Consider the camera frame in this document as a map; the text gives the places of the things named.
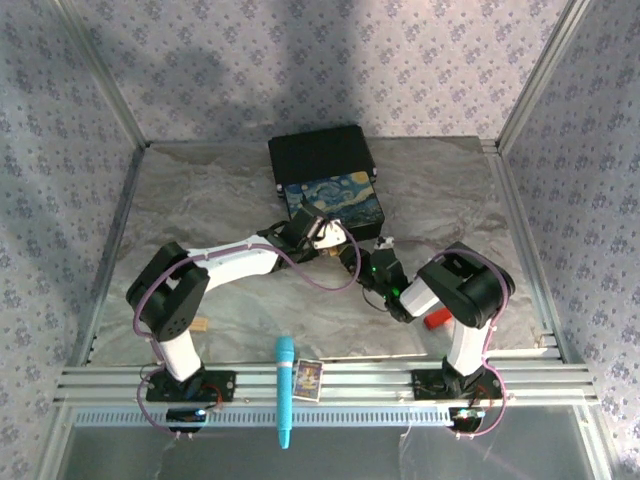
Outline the red plastic object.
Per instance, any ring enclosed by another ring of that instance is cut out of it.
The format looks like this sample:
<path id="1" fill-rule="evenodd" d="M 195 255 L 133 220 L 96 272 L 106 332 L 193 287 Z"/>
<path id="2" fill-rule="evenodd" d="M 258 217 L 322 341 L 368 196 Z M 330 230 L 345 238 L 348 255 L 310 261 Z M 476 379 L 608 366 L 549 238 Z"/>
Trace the red plastic object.
<path id="1" fill-rule="evenodd" d="M 451 319 L 451 312 L 447 308 L 440 308 L 427 314 L 424 317 L 423 323 L 428 330 L 434 330 L 441 327 Z"/>

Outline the black case starry night print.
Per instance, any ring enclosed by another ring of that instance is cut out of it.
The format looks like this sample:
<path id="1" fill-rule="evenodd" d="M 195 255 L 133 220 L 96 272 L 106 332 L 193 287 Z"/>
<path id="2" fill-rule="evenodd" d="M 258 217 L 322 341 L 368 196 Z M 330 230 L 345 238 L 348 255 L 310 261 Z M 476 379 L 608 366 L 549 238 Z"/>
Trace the black case starry night print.
<path id="1" fill-rule="evenodd" d="M 385 215 L 374 189 L 377 166 L 360 126 L 274 137 L 268 149 L 290 217 L 308 202 L 358 241 L 380 235 Z"/>

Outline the small printed card box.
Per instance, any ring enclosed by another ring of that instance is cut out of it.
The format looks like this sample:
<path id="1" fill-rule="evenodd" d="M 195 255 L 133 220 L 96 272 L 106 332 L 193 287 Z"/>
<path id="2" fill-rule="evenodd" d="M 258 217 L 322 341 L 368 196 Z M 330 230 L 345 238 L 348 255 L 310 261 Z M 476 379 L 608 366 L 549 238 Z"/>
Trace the small printed card box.
<path id="1" fill-rule="evenodd" d="M 298 360 L 293 382 L 294 399 L 311 402 L 320 400 L 323 367 L 321 361 Z"/>

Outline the cyan toy microphone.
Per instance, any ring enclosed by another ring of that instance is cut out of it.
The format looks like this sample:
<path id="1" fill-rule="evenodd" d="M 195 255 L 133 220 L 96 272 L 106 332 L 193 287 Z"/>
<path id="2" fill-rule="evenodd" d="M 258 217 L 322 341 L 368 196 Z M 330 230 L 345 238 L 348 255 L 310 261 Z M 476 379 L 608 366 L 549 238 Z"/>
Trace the cyan toy microphone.
<path id="1" fill-rule="evenodd" d="M 276 341 L 276 426 L 278 441 L 282 450 L 290 445 L 293 422 L 293 364 L 295 359 L 294 341 L 289 336 L 281 336 Z"/>

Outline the black controller board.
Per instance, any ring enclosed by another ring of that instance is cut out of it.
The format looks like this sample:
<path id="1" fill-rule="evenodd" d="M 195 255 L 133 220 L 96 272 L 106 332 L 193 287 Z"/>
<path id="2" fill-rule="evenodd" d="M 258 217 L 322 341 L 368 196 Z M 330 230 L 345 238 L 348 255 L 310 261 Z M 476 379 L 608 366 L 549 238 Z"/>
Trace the black controller board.
<path id="1" fill-rule="evenodd" d="M 207 411 L 203 408 L 170 408 L 165 415 L 169 430 L 173 433 L 194 434 L 206 424 Z"/>
<path id="2" fill-rule="evenodd" d="M 450 426 L 452 431 L 475 434 L 480 430 L 486 412 L 476 407 L 453 407 L 449 409 L 449 416 L 452 421 Z"/>

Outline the aluminium frame cross rails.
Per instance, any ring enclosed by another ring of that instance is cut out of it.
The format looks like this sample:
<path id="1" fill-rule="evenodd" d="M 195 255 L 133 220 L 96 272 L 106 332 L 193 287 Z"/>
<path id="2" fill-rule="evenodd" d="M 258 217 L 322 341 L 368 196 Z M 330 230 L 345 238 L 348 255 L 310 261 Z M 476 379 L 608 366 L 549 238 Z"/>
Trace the aluminium frame cross rails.
<path id="1" fill-rule="evenodd" d="M 321 401 L 332 406 L 393 405 L 413 401 L 411 372 L 434 362 L 391 359 L 375 362 L 328 362 Z M 593 376 L 584 364 L 558 359 L 498 358 L 507 399 L 515 405 L 596 404 Z M 276 395 L 276 367 L 271 363 L 213 364 L 210 370 L 236 373 L 234 401 L 271 405 Z M 138 367 L 69 367 L 61 374 L 54 401 L 72 405 L 132 405 L 140 382 Z"/>

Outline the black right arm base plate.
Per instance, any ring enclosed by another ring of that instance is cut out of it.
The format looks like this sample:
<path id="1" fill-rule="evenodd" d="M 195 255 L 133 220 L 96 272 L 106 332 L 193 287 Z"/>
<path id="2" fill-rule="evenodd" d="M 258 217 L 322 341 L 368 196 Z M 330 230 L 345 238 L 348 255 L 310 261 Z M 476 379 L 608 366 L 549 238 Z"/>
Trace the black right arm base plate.
<path id="1" fill-rule="evenodd" d="M 413 396 L 418 400 L 498 400 L 502 388 L 496 375 L 486 369 L 469 376 L 451 371 L 417 369 L 411 371 Z"/>

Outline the aluminium frame side rail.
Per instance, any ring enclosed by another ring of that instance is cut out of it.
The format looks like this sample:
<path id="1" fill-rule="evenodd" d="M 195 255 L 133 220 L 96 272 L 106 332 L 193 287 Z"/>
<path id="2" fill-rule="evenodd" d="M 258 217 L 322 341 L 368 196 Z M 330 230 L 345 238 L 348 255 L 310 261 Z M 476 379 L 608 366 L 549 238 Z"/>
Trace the aluminium frame side rail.
<path id="1" fill-rule="evenodd" d="M 500 201 L 505 209 L 507 223 L 511 229 L 524 277 L 529 284 L 537 318 L 542 329 L 553 334 L 561 360 L 564 363 L 572 363 L 575 360 L 575 355 L 565 338 L 509 165 L 500 156 L 494 140 L 481 139 L 480 143 L 491 168 Z"/>
<path id="2" fill-rule="evenodd" d="M 116 254 L 125 230 L 145 151 L 145 146 L 136 147 L 131 156 L 124 185 L 110 225 L 109 235 L 106 239 L 104 253 L 99 263 L 96 279 L 93 282 L 90 294 L 90 309 L 80 319 L 78 336 L 67 366 L 82 367 L 89 363 L 91 348 L 99 328 L 103 305 L 116 263 Z"/>

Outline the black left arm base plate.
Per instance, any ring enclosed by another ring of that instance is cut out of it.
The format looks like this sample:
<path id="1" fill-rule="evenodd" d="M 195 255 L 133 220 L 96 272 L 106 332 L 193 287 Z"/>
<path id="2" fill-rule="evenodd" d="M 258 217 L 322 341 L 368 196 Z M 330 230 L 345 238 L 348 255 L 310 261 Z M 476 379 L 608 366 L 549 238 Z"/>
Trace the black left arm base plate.
<path id="1" fill-rule="evenodd" d="M 145 399 L 151 403 L 232 402 L 235 383 L 236 372 L 232 370 L 200 369 L 183 382 L 162 371 L 151 376 Z"/>

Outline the aluminium frame post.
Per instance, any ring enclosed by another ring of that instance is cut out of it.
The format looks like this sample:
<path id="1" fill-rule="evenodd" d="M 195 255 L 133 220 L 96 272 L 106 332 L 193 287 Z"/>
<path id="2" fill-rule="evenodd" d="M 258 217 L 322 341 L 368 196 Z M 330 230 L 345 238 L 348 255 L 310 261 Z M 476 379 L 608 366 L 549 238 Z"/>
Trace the aluminium frame post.
<path id="1" fill-rule="evenodd" d="M 127 137 L 136 148 L 145 150 L 149 146 L 149 142 L 140 129 L 106 61 L 100 54 L 90 29 L 86 26 L 73 1 L 48 0 L 48 2 L 56 12 L 71 42 L 78 50 L 93 80 L 99 87 Z"/>
<path id="2" fill-rule="evenodd" d="M 567 0 L 504 126 L 496 150 L 509 152 L 570 46 L 593 0 Z"/>

